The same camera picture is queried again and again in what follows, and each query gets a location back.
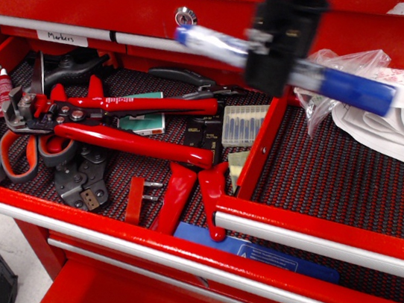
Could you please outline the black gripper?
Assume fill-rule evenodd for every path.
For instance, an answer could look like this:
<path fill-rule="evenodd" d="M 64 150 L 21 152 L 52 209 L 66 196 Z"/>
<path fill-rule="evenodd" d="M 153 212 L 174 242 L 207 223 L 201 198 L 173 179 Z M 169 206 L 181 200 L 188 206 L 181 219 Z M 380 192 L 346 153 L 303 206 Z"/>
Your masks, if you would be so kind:
<path fill-rule="evenodd" d="M 328 0 L 263 0 L 246 31 L 246 83 L 268 96 L 283 96 L 294 56 L 312 47 Z"/>

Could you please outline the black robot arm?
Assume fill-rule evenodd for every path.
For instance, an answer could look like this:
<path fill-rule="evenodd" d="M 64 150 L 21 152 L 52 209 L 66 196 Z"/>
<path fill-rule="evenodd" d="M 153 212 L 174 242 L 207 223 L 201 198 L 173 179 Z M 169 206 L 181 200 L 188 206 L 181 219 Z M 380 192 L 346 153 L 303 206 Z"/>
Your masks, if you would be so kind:
<path fill-rule="evenodd" d="M 308 54 L 327 8 L 327 0 L 262 0 L 246 32 L 247 84 L 280 97 L 296 59 Z"/>

